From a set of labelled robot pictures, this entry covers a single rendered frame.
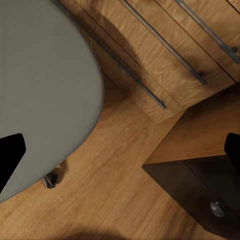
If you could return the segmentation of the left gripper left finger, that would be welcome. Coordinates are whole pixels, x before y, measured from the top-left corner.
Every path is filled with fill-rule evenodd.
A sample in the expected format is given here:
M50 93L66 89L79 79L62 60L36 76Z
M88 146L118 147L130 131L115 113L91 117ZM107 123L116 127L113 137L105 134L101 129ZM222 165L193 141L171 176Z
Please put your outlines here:
M26 152L21 133L0 138L0 193Z

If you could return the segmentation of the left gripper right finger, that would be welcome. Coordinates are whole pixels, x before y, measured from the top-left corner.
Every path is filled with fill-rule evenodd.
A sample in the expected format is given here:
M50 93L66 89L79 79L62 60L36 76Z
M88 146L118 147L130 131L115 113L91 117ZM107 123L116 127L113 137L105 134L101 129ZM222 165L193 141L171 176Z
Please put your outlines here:
M227 135L224 151L240 173L240 134L230 132Z

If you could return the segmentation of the swivel chair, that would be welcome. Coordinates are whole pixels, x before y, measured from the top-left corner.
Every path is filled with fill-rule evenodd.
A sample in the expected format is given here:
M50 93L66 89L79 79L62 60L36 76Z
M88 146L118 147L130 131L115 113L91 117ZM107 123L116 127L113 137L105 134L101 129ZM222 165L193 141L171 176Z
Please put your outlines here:
M91 134L104 105L101 68L86 38L53 0L0 0L0 139L23 135L26 152L0 203L51 171Z

